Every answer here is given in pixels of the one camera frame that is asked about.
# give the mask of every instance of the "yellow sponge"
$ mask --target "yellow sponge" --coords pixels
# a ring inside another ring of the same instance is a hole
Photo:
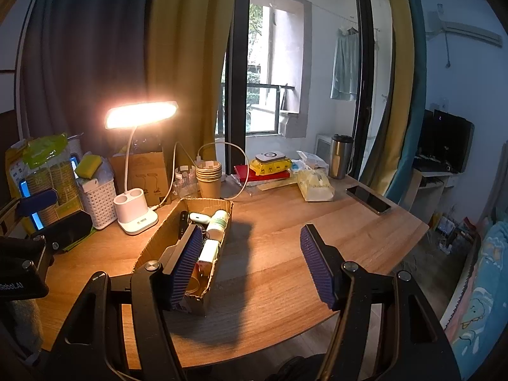
[[[76,175],[83,179],[91,179],[97,168],[101,165],[101,156],[97,155],[85,155],[77,165],[74,171]]]

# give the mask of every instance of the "red book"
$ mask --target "red book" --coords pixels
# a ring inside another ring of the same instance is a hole
[[[247,165],[239,164],[235,166],[235,172],[240,178],[240,181],[245,182],[245,178],[247,177]],[[288,170],[280,171],[279,173],[271,173],[269,175],[258,176],[254,172],[254,170],[249,170],[249,182],[258,182],[262,180],[274,180],[274,179],[287,179],[289,178],[290,173]]]

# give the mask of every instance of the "white plastic basket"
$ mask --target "white plastic basket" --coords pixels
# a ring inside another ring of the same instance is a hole
[[[92,217],[95,229],[101,230],[114,222],[117,218],[113,199],[116,196],[115,184],[111,182],[99,186],[89,193],[79,191],[83,208]]]

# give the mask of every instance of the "stainless steel tumbler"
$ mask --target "stainless steel tumbler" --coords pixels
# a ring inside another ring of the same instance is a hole
[[[351,136],[333,135],[330,143],[330,167],[328,176],[334,179],[344,179],[351,160],[352,145],[354,139]]]

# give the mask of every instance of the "blue bedsheet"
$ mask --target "blue bedsheet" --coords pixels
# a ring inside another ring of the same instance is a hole
[[[497,222],[482,241],[467,312],[451,342],[464,380],[482,364],[508,322],[507,249],[508,223]]]

